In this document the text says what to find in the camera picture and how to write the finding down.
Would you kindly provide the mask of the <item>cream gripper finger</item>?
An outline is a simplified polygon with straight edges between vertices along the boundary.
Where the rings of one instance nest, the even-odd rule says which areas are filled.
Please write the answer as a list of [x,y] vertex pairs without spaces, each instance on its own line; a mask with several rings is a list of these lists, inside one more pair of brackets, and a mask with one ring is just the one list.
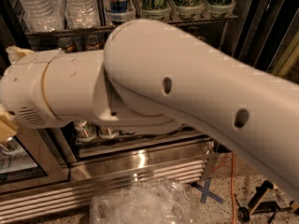
[[19,125],[15,119],[0,105],[0,143],[5,143],[8,138],[17,134]]
[[26,55],[33,53],[30,49],[22,49],[16,46],[9,46],[6,48],[6,52],[8,55],[8,59],[11,64],[15,64],[21,58],[25,57]]

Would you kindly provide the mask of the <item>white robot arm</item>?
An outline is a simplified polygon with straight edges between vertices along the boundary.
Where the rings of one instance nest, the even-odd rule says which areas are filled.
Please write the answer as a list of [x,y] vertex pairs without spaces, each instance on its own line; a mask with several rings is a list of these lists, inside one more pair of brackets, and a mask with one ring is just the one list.
[[128,21],[101,50],[32,52],[4,73],[1,103],[33,129],[78,119],[137,133],[188,124],[299,199],[299,86],[164,22]]

